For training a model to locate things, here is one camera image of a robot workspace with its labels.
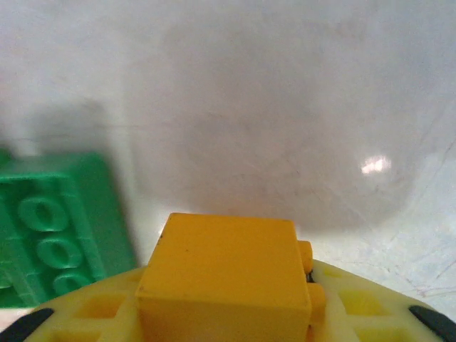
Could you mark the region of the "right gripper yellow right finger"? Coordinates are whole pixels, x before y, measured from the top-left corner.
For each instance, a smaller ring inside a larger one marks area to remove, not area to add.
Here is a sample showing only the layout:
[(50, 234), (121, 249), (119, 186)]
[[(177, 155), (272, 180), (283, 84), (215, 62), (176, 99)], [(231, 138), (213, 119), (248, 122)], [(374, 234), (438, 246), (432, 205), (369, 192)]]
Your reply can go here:
[(427, 304), (338, 267), (314, 261), (323, 287), (323, 321), (310, 341), (454, 341), (455, 322)]

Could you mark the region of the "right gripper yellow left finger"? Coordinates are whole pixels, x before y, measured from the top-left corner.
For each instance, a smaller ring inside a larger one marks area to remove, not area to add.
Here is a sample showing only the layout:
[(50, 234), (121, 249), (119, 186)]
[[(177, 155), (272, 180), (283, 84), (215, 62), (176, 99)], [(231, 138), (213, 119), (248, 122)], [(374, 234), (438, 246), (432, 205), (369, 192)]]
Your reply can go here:
[(135, 291), (143, 268), (59, 296), (18, 318), (2, 341), (142, 341)]

